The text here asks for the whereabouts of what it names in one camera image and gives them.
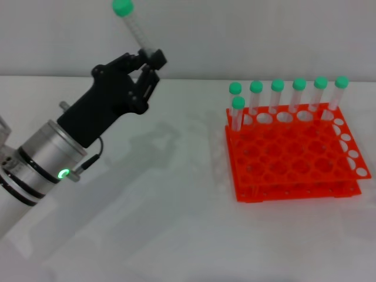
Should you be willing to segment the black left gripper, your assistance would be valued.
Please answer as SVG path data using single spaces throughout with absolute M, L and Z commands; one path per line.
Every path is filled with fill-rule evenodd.
M 158 49 L 125 53 L 93 68 L 92 87 L 57 119 L 57 124 L 82 147 L 88 148 L 122 115 L 142 115 L 159 83 L 159 71 L 167 60 Z M 136 82 L 129 76 L 141 70 Z

